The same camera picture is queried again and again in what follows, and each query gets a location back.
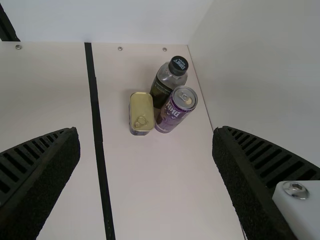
white panel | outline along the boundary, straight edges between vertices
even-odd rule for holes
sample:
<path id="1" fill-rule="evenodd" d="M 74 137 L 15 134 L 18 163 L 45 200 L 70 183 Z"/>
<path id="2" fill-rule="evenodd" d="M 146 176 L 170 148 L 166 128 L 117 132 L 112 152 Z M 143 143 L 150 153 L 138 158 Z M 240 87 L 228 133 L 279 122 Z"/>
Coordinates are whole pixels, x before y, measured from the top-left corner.
<path id="1" fill-rule="evenodd" d="M 297 181 L 309 191 L 307 199 L 287 194 L 279 182 L 272 200 L 298 240 L 320 240 L 320 181 Z"/>
<path id="2" fill-rule="evenodd" d="M 0 42 L 0 152 L 72 126 L 81 148 L 37 239 L 105 240 L 84 44 L 21 44 Z"/>
<path id="3" fill-rule="evenodd" d="M 187 44 L 212 0 L 2 0 L 21 41 Z"/>
<path id="4" fill-rule="evenodd" d="M 243 240 L 212 158 L 213 131 L 185 45 L 93 43 L 105 163 L 117 240 Z M 198 105 L 167 134 L 129 132 L 129 98 L 149 92 L 160 66 L 185 57 Z"/>
<path id="5" fill-rule="evenodd" d="M 216 0 L 189 44 L 213 128 L 320 166 L 320 1 Z"/>

plastic bottle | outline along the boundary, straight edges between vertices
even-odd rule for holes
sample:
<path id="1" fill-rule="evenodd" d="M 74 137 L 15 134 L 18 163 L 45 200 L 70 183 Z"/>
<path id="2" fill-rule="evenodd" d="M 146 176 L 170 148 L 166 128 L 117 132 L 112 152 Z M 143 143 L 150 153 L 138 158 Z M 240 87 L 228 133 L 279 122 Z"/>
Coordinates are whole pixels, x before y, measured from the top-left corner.
<path id="1" fill-rule="evenodd" d="M 182 56 L 174 56 L 171 61 L 160 67 L 150 90 L 153 106 L 156 109 L 160 109 L 165 104 L 176 87 L 186 84 L 188 67 L 188 61 Z"/>

bottle label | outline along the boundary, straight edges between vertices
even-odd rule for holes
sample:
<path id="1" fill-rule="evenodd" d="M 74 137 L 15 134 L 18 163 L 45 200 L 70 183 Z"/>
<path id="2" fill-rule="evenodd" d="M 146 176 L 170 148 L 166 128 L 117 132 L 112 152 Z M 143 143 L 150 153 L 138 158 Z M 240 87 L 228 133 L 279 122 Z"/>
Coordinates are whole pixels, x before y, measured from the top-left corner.
<path id="1" fill-rule="evenodd" d="M 164 85 L 157 76 L 155 76 L 150 94 L 153 100 L 153 106 L 156 109 L 160 109 L 165 103 L 168 97 L 170 96 L 172 89 Z"/>

bolt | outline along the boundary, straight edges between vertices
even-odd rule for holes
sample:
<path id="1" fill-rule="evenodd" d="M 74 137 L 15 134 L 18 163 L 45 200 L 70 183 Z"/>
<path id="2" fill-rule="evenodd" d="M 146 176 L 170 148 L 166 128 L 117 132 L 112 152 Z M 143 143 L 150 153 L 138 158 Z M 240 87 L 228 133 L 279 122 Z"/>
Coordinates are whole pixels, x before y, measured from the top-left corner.
<path id="1" fill-rule="evenodd" d="M 292 183 L 291 186 L 292 186 L 293 190 L 302 190 L 303 189 L 303 187 L 298 183 Z"/>
<path id="2" fill-rule="evenodd" d="M 309 197 L 309 191 L 299 182 L 286 181 L 283 183 L 282 188 L 293 198 L 306 200 Z"/>

aluminum can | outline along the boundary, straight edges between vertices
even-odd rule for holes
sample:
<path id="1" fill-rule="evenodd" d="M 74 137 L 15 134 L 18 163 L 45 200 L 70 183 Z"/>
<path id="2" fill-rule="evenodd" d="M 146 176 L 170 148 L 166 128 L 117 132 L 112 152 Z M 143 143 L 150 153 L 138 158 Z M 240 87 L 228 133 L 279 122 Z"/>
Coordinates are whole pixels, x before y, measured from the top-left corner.
<path id="1" fill-rule="evenodd" d="M 147 135 L 155 126 L 152 96 L 147 92 L 135 92 L 130 96 L 129 129 L 135 136 Z"/>
<path id="2" fill-rule="evenodd" d="M 197 103 L 197 94 L 190 87 L 176 87 L 162 106 L 154 128 L 163 134 L 171 132 L 196 108 Z"/>

